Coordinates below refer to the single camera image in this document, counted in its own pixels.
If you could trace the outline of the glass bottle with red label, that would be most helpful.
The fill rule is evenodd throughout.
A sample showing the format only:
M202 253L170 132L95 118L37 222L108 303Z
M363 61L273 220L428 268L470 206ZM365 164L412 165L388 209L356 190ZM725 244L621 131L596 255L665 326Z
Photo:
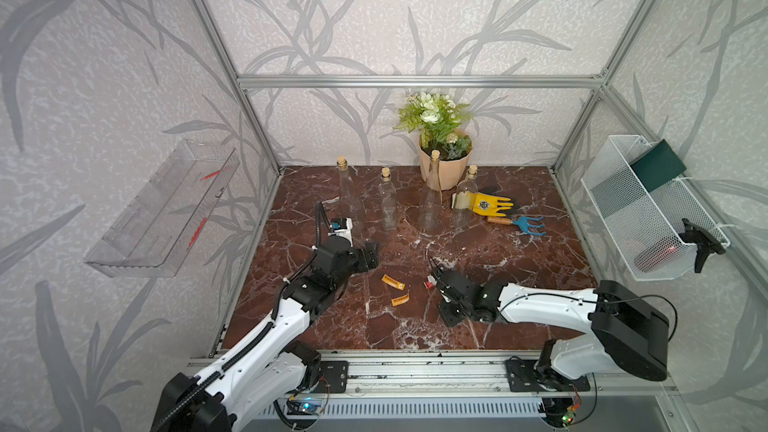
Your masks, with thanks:
M362 231L365 226L365 208L361 194L345 156L337 158L340 187L341 215L352 220L353 229Z

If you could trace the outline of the peeled gold label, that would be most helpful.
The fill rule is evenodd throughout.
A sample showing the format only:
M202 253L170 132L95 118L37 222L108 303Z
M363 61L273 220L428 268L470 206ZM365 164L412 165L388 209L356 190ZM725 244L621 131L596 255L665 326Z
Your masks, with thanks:
M391 300L391 305L393 307L401 306L401 305L407 303L409 301L409 299L410 299L410 294L406 293L406 294L404 294L404 295L402 295L400 297L393 298Z

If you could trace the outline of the short glass bottle gold label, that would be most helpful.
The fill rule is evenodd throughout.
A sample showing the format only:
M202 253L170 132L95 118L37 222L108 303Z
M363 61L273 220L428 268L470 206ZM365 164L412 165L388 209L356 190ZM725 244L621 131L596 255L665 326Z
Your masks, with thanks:
M395 230L398 226L397 194L392 183L391 170L388 167L381 169L381 182L379 183L379 195L381 202L382 224L385 230Z

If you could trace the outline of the tall slim glass bottle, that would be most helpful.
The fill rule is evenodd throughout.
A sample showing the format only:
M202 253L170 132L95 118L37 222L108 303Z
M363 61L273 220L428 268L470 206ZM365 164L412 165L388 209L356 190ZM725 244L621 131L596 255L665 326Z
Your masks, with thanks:
M419 202L419 228L427 235L434 234L440 226L442 186L439 165L440 151L433 150Z

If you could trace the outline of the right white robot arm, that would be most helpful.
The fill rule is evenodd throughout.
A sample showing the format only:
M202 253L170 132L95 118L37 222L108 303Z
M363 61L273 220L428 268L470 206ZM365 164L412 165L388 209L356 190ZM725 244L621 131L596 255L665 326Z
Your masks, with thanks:
M435 265L427 280L442 296L440 316L448 327L468 319L482 323L532 323L577 332L551 339L528 365L512 358L514 376L546 390L562 390L581 378L623 371L651 382L668 376L669 319L622 284L603 280L582 290L548 290L512 282L478 285L460 272Z

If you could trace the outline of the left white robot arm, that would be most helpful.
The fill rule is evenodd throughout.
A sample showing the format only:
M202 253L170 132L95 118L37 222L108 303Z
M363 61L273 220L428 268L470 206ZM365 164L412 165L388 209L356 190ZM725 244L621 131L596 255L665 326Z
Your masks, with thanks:
M317 243L257 326L194 376L179 373L165 385L152 430L240 431L285 394L313 388L321 356L299 336L337 301L351 276L378 265L376 242L356 247L331 235Z

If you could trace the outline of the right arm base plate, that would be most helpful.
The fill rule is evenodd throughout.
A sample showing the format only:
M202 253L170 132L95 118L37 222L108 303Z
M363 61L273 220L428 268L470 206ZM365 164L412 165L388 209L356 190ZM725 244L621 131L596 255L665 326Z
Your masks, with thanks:
M511 392L589 392L586 376L568 379L552 370L541 371L535 360L513 356L504 362L506 379Z

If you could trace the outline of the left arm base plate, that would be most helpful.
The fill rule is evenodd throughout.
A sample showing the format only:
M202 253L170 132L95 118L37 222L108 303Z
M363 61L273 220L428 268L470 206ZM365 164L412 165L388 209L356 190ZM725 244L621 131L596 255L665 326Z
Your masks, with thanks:
M299 391L309 392L320 387L320 392L345 393L349 378L348 361L321 361L310 364L299 386Z

